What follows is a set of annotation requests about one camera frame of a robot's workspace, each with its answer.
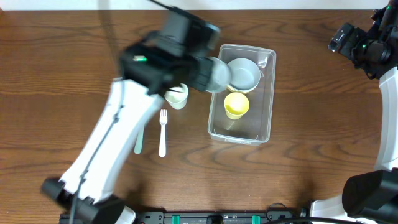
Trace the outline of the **grey plastic cup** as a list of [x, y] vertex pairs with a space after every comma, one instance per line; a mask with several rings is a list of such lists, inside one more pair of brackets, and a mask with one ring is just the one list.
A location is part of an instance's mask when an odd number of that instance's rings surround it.
[[226, 63], [218, 58], [210, 57], [213, 62], [210, 81], [205, 90], [210, 93], [221, 93], [227, 89], [231, 81], [231, 72]]

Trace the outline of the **white plastic bowl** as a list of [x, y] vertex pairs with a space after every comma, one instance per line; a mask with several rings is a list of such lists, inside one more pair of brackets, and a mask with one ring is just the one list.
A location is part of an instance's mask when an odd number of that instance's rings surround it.
[[238, 85], [238, 86], [228, 84], [227, 89], [231, 92], [238, 92], [238, 93], [242, 93], [245, 95], [245, 94], [253, 91], [254, 89], [256, 89], [257, 86], [258, 86], [258, 84], [255, 84], [255, 83], [252, 83], [251, 85]]

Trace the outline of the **grey plastic bowl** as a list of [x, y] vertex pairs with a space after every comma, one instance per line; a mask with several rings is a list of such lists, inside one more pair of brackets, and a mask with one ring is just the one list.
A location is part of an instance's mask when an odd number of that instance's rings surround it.
[[261, 79], [261, 71], [256, 63], [246, 58], [237, 58], [228, 67], [231, 71], [229, 85], [234, 89], [249, 92], [258, 86]]

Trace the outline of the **yellow plastic cup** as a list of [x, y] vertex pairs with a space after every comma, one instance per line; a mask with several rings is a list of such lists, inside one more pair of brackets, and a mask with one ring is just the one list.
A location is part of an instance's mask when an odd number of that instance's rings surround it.
[[224, 108], [229, 119], [237, 120], [245, 115], [250, 107], [248, 98], [238, 92], [230, 93], [224, 99]]

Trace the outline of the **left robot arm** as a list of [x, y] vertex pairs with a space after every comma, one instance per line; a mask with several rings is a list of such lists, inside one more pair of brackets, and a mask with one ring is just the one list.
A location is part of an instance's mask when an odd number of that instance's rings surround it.
[[41, 191], [69, 212], [61, 223], [134, 223], [135, 211], [114, 195], [114, 186], [139, 131], [173, 87], [208, 88], [208, 53], [219, 28], [177, 7], [167, 10], [163, 28], [117, 54], [119, 76], [83, 150], [61, 177], [42, 184]]

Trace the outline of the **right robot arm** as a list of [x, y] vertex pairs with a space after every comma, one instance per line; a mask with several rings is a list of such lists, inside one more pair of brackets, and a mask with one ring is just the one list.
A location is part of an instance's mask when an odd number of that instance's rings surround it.
[[397, 0], [371, 19], [368, 31], [343, 24], [328, 48], [379, 80], [382, 129], [374, 170], [350, 177], [341, 195], [312, 202], [308, 223], [397, 223]]

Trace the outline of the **white plastic cup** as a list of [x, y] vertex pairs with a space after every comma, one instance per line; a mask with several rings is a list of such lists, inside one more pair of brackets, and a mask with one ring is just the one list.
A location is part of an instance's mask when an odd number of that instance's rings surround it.
[[176, 110], [180, 110], [187, 104], [188, 86], [181, 83], [180, 86], [172, 87], [165, 93], [165, 99], [170, 106]]

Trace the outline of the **white plastic fork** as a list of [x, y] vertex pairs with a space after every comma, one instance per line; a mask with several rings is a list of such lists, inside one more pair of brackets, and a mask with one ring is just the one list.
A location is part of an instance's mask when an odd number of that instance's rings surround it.
[[159, 118], [159, 123], [160, 123], [160, 141], [159, 141], [159, 156], [160, 157], [165, 157], [166, 155], [166, 132], [165, 132], [165, 127], [168, 122], [168, 117], [167, 117], [167, 110], [166, 109], [161, 109], [160, 110], [160, 118]]

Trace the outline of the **mint green plastic spoon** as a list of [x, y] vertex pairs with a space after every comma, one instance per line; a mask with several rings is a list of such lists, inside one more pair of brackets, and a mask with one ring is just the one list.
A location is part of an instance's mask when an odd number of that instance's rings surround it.
[[138, 132], [137, 138], [136, 138], [136, 143], [134, 146], [134, 153], [135, 154], [140, 154], [142, 152], [143, 148], [143, 141], [144, 141], [144, 128], [143, 126], [141, 130]]

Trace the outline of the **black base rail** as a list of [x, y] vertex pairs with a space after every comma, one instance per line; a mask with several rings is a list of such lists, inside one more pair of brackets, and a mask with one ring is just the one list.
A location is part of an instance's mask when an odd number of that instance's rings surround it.
[[238, 213], [170, 213], [141, 212], [133, 223], [137, 224], [234, 224], [234, 223], [268, 223], [269, 221], [295, 218], [287, 210], [271, 210], [267, 214], [256, 212]]

